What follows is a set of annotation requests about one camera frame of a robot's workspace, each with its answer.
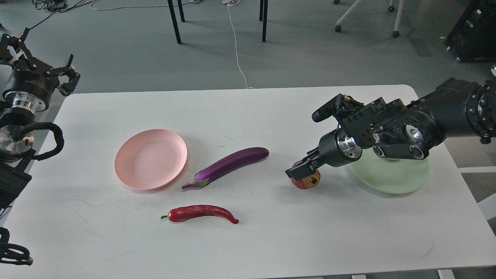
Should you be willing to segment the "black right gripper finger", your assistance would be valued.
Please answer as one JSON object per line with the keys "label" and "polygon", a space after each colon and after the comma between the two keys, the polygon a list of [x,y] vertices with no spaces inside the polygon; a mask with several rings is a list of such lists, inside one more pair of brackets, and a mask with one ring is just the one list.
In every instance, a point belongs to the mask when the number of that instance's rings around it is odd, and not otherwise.
{"label": "black right gripper finger", "polygon": [[305,163],[309,161],[310,163],[313,163],[314,161],[319,161],[319,155],[320,155],[320,149],[319,148],[314,148],[310,151],[307,152],[307,155],[303,157],[303,159],[297,161],[297,163]]}
{"label": "black right gripper finger", "polygon": [[286,175],[298,181],[303,178],[314,175],[319,168],[320,160],[310,157],[304,157],[296,162],[294,166],[286,170]]}

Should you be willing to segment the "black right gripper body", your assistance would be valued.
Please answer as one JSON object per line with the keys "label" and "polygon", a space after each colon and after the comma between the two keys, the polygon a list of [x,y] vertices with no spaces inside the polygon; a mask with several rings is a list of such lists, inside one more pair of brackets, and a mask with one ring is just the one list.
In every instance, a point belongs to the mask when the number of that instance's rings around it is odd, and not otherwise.
{"label": "black right gripper body", "polygon": [[362,148],[343,129],[335,129],[325,134],[320,139],[318,148],[316,168],[325,164],[333,167],[344,166],[358,161],[362,156]]}

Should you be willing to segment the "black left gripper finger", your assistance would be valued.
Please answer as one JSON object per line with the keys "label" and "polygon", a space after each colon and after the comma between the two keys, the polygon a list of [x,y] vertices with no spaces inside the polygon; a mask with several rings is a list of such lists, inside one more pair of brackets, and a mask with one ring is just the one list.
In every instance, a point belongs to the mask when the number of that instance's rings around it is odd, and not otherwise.
{"label": "black left gripper finger", "polygon": [[[8,65],[14,69],[14,64],[16,61],[23,60],[28,67],[32,67],[32,54],[28,50],[25,40],[30,32],[30,28],[26,27],[20,37],[12,36],[9,34],[2,34],[0,41],[0,63],[1,65]],[[9,47],[16,53],[22,52],[22,55],[14,60]]]}
{"label": "black left gripper finger", "polygon": [[65,66],[51,69],[51,79],[55,83],[55,88],[63,96],[73,94],[81,78],[81,75],[76,72],[75,67],[72,64],[73,58],[74,55],[70,54]]}

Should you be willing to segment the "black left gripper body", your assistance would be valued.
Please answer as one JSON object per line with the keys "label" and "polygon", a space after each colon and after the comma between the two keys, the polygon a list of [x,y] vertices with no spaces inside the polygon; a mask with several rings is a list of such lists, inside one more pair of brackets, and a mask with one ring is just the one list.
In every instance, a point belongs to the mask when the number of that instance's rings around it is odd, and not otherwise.
{"label": "black left gripper body", "polygon": [[7,81],[2,97],[12,105],[18,93],[25,96],[30,95],[30,99],[36,104],[36,112],[42,112],[49,108],[57,86],[59,86],[59,81],[55,77],[15,69]]}

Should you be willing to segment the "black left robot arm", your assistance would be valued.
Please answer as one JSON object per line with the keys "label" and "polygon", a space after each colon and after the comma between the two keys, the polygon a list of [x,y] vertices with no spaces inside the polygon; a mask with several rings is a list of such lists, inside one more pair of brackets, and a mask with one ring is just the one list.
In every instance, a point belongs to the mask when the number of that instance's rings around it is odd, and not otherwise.
{"label": "black left robot arm", "polygon": [[[3,34],[1,64],[11,67],[11,75],[1,94],[0,124],[0,205],[6,212],[31,180],[26,172],[31,161],[54,157],[64,147],[63,132],[52,122],[36,122],[35,114],[48,109],[52,95],[58,90],[63,96],[72,94],[80,74],[72,66],[73,55],[67,65],[52,67],[35,58],[25,44],[30,31],[20,36]],[[34,131],[50,131],[55,148],[36,154],[33,149]]]}

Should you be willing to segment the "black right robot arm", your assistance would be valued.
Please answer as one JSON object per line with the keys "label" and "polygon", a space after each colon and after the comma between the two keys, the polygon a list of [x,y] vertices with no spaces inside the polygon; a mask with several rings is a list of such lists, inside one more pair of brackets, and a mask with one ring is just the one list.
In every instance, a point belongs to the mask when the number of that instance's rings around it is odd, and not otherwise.
{"label": "black right robot arm", "polygon": [[447,138],[478,136],[489,144],[495,137],[495,101],[495,79],[478,84],[449,78],[407,105],[381,97],[364,104],[338,94],[312,113],[314,122],[334,117],[338,127],[285,173],[298,181],[325,164],[356,162],[369,148],[380,158],[424,160]]}

